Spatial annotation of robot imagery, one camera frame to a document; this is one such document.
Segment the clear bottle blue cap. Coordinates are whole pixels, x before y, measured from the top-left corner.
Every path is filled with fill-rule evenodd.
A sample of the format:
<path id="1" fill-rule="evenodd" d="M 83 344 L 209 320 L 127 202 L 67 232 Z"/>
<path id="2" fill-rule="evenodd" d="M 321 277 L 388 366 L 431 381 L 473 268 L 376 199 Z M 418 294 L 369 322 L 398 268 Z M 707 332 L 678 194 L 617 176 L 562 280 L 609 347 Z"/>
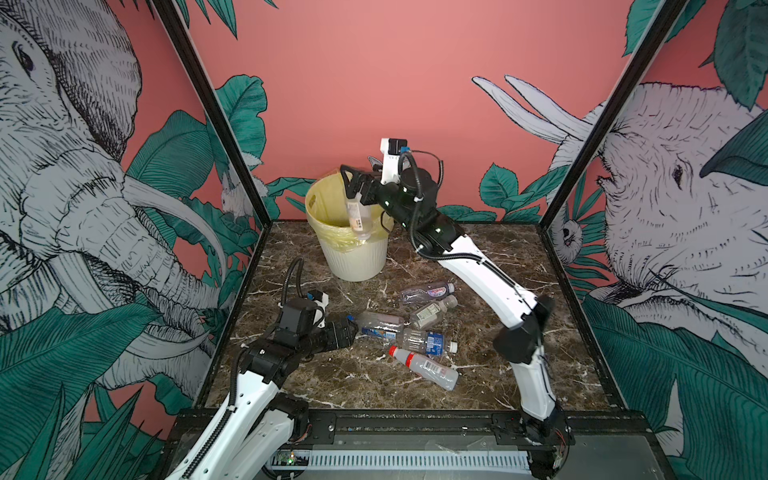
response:
<path id="1" fill-rule="evenodd" d="M 402 317 L 365 310 L 357 315 L 349 315 L 358 328 L 358 333 L 368 337 L 395 340 L 405 328 Z"/>

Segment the clear bottle brown label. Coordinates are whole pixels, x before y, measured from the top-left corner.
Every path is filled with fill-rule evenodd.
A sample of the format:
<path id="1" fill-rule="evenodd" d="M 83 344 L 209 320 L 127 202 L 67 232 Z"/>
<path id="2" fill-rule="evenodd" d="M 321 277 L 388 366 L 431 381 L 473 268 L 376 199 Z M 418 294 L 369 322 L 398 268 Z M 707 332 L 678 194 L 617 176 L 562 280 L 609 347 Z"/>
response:
<path id="1" fill-rule="evenodd" d="M 362 195 L 357 193 L 346 200 L 346 211 L 353 233 L 361 242 L 367 241 L 373 233 L 372 206 L 363 204 Z"/>

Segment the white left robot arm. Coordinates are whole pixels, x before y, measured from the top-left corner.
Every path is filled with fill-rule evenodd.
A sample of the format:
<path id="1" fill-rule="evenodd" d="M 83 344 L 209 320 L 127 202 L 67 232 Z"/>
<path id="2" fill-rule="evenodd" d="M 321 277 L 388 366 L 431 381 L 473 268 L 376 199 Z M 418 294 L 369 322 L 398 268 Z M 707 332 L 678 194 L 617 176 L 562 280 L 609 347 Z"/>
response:
<path id="1" fill-rule="evenodd" d="M 284 444 L 311 430 L 306 401 L 281 392 L 308 356 L 348 348 L 358 332 L 353 317 L 329 322 L 281 343 L 276 337 L 248 346 L 233 369 L 230 391 L 213 419 L 168 479 L 253 479 Z"/>

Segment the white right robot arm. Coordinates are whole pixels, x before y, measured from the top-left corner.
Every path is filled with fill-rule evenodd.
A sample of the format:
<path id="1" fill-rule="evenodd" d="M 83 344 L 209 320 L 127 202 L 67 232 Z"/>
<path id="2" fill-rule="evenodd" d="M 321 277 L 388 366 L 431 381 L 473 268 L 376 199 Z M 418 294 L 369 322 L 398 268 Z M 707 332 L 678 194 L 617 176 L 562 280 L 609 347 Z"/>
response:
<path id="1" fill-rule="evenodd" d="M 552 298 L 538 297 L 507 275 L 473 242 L 464 229 L 436 206 L 438 184 L 430 174 L 409 167 L 397 181 L 384 183 L 378 172 L 343 165 L 348 198 L 378 205 L 408 233 L 415 252 L 452 272 L 486 302 L 503 328 L 494 350 L 512 365 L 521 397 L 521 423 L 532 442 L 565 435 L 561 408 L 550 385 L 543 330 L 554 310 Z"/>

